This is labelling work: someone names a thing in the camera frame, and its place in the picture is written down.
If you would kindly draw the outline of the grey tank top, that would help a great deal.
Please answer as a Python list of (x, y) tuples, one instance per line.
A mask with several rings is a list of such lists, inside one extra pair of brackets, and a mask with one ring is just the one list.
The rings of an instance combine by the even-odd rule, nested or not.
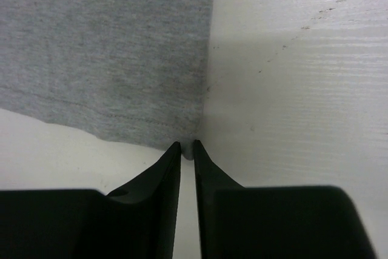
[(192, 159), (213, 0), (1, 0), (1, 108)]

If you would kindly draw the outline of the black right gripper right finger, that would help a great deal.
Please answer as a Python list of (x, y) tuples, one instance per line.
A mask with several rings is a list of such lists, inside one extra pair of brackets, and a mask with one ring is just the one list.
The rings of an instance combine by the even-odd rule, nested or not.
[(375, 258), (350, 197), (334, 186), (244, 187), (193, 144), (203, 258)]

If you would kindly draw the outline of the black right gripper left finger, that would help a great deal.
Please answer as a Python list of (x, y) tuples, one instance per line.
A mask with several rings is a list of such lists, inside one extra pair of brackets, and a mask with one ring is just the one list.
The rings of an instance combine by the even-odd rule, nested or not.
[(181, 146), (107, 195), (93, 189), (1, 192), (2, 258), (171, 258)]

